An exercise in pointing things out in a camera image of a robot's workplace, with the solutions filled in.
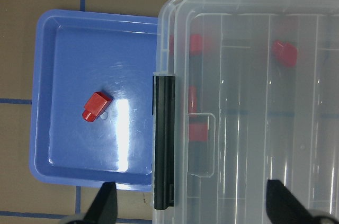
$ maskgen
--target beige tile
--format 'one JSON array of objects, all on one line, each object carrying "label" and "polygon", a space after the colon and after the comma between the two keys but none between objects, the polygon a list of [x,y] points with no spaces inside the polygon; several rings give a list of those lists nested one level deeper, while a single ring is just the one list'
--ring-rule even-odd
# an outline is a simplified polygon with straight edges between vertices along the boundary
[{"label": "beige tile", "polygon": [[0,98],[31,98],[35,26],[52,8],[79,9],[79,0],[0,0]]},{"label": "beige tile", "polygon": [[1,224],[57,224],[58,222],[59,220],[56,219],[0,216]]},{"label": "beige tile", "polygon": [[[81,188],[81,212],[86,212],[95,198],[98,189]],[[118,190],[118,218],[152,219],[152,193]]]},{"label": "beige tile", "polygon": [[41,183],[30,173],[30,105],[0,104],[0,209],[73,214],[75,188]]},{"label": "beige tile", "polygon": [[86,0],[86,10],[115,14],[158,16],[168,0]]}]

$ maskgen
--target transparent plastic bin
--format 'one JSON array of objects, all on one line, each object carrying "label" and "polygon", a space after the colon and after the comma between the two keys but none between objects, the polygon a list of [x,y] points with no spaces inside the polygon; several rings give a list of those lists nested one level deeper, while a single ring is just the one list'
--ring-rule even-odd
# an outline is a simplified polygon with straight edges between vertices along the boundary
[{"label": "transparent plastic bin", "polygon": [[176,80],[174,207],[153,223],[270,223],[268,179],[339,217],[339,0],[171,0],[158,33],[157,74]]}]

